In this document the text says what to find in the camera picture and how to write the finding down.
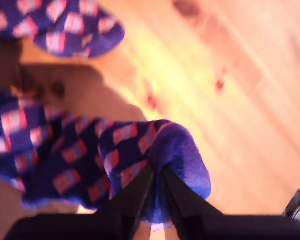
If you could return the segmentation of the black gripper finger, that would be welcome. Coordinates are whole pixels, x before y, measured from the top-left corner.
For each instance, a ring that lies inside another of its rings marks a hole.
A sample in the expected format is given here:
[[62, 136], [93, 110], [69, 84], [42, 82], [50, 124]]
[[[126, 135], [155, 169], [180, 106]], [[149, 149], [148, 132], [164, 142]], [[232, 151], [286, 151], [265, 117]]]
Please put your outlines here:
[[192, 191], [168, 166], [163, 168], [163, 187], [179, 239], [221, 239], [218, 224], [224, 214]]
[[155, 171], [146, 167], [96, 213], [98, 240], [132, 240], [140, 226]]

